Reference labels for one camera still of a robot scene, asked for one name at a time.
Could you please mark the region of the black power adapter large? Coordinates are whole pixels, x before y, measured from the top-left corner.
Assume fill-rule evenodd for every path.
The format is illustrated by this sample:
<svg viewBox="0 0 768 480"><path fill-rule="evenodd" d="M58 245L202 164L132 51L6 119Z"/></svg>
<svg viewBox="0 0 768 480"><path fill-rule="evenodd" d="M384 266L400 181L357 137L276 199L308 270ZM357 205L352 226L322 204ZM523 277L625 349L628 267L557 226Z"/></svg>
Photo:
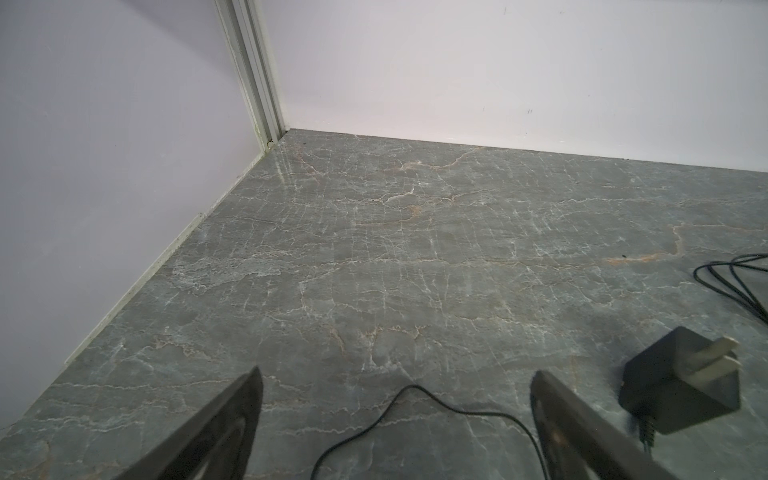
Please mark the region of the black power adapter large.
<svg viewBox="0 0 768 480"><path fill-rule="evenodd" d="M654 460L656 434L675 433L740 409L738 345L731 337L709 340L677 327L625 364L619 404L637 422L642 453ZM537 430L522 431L549 479Z"/></svg>

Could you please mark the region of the black power adapter small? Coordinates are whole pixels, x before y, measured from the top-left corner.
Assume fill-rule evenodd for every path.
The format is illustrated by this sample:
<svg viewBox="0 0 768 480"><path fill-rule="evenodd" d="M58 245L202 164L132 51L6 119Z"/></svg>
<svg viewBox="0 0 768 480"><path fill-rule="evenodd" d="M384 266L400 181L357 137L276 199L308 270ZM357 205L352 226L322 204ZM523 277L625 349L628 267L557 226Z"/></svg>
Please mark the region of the black power adapter small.
<svg viewBox="0 0 768 480"><path fill-rule="evenodd" d="M767 324L767 305L747 285L742 271L767 273L767 253L737 255L729 260L714 260L697 266L693 280L705 288L725 297L747 313Z"/></svg>

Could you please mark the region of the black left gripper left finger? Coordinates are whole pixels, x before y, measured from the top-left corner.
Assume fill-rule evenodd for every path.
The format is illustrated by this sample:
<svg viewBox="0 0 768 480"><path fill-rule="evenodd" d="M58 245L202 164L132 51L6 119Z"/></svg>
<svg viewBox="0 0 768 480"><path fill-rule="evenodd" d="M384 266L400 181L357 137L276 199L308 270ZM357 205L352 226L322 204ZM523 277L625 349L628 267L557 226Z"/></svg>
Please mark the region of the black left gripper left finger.
<svg viewBox="0 0 768 480"><path fill-rule="evenodd" d="M263 401L259 368L242 375L120 479L242 479Z"/></svg>

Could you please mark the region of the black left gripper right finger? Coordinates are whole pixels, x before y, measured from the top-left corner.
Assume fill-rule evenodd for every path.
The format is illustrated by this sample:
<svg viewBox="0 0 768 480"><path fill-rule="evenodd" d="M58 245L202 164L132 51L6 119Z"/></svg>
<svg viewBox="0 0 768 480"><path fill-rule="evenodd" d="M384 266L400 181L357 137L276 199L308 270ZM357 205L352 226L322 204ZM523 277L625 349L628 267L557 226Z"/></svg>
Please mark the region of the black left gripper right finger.
<svg viewBox="0 0 768 480"><path fill-rule="evenodd" d="M672 479L552 373L537 371L530 403L549 479Z"/></svg>

